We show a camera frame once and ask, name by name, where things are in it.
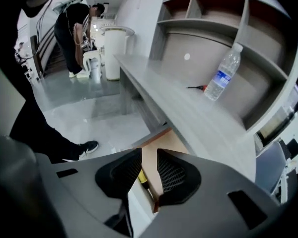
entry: cable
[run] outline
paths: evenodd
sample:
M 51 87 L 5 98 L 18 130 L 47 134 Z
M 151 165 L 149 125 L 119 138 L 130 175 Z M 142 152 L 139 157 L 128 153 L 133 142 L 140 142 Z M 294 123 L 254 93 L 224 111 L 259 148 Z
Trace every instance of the cable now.
M 34 58 L 34 56 L 38 53 L 39 51 L 39 45 L 40 45 L 40 33 L 42 34 L 42 25 L 43 25 L 43 18 L 44 18 L 44 15 L 47 11 L 47 9 L 50 7 L 51 3 L 52 3 L 53 0 L 50 0 L 49 4 L 46 6 L 43 14 L 41 15 L 41 17 L 39 18 L 38 22 L 36 22 L 36 35 L 37 35 L 37 39 L 38 39 L 38 44 L 37 44 L 37 49 L 35 51 L 35 53 L 33 54 L 33 56 L 31 56 L 30 58 L 23 58 L 21 57 L 22 59 L 24 60 L 29 60 L 31 58 Z

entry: blue bottle label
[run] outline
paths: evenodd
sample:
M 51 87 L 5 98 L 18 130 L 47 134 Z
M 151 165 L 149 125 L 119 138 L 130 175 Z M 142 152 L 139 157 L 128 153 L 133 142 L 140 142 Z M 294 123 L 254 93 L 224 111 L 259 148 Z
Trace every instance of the blue bottle label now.
M 214 76 L 213 81 L 222 88 L 225 88 L 231 77 L 226 75 L 224 72 L 218 70 L 217 74 Z

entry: staircase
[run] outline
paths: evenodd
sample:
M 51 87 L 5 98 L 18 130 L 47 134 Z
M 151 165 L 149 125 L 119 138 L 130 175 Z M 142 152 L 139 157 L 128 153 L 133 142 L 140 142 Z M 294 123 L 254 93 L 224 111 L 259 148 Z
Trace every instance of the staircase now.
M 61 52 L 59 45 L 56 43 L 49 57 L 44 74 L 49 75 L 64 69 L 67 69 L 65 58 Z

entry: black shirt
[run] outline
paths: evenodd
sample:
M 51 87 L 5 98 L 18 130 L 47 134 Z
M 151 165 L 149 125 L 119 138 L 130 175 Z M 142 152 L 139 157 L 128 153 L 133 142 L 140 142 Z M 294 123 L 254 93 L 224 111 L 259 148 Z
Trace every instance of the black shirt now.
M 89 14 L 89 6 L 83 3 L 75 3 L 70 5 L 66 12 L 63 12 L 58 17 L 58 25 L 62 28 L 69 28 L 73 32 L 76 23 L 83 24 L 84 19 Z

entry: countertop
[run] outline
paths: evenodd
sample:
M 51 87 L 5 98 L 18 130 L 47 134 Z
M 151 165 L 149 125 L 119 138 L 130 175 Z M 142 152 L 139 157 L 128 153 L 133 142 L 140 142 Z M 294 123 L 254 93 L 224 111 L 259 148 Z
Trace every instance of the countertop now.
M 116 55 L 122 70 L 168 118 L 190 154 L 231 166 L 255 181 L 256 154 L 253 135 L 241 119 L 202 91 L 187 89 L 185 69 L 135 55 Z

